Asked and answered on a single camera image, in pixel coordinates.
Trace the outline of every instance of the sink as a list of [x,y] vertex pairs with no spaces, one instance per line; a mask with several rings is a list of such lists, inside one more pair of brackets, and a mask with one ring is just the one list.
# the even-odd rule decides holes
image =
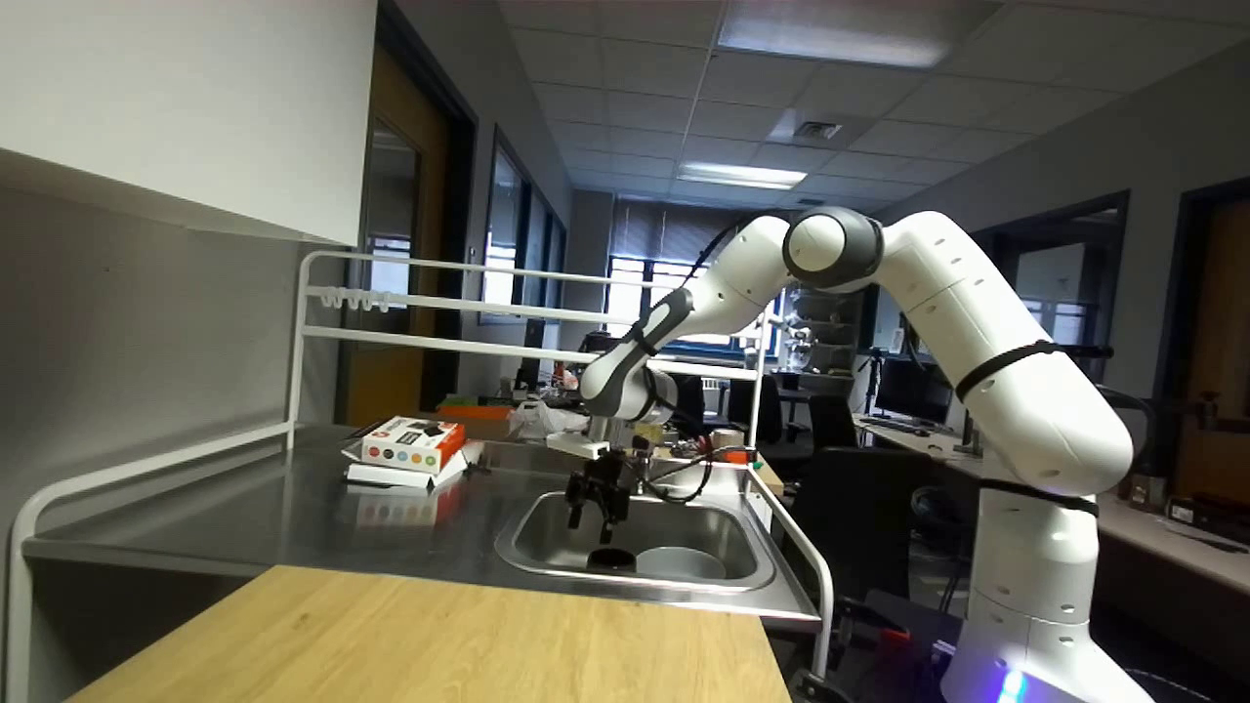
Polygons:
[[775,578],[763,526],[736,508],[629,501],[629,518],[603,543],[603,512],[581,508],[572,526],[563,491],[543,491],[516,526],[500,531],[500,555],[549,578],[588,578],[632,589],[758,589]]

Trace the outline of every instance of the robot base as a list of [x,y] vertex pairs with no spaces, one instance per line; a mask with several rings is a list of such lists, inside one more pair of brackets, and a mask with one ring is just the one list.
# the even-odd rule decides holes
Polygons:
[[1029,491],[986,488],[968,621],[943,679],[950,703],[1150,703],[1089,642],[1098,518]]

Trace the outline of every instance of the wooden tabletop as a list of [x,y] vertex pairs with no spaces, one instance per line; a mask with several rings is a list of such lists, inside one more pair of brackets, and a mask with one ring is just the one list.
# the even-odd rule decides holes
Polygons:
[[274,565],[73,701],[789,701],[758,616]]

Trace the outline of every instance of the ceiling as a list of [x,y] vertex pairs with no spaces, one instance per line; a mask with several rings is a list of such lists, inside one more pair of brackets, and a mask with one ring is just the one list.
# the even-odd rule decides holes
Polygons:
[[[947,25],[925,65],[726,50],[740,8]],[[1250,0],[500,0],[563,163],[581,193],[696,206],[888,210],[1250,39]],[[684,160],[809,171],[789,193],[681,179]]]

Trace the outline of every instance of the fluorescent light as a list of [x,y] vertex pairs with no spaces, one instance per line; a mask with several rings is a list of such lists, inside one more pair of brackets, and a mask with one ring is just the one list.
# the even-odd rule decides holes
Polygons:
[[994,0],[736,0],[718,47],[877,65],[938,65]]
[[789,193],[806,179],[806,171],[688,160],[681,163],[681,179]]

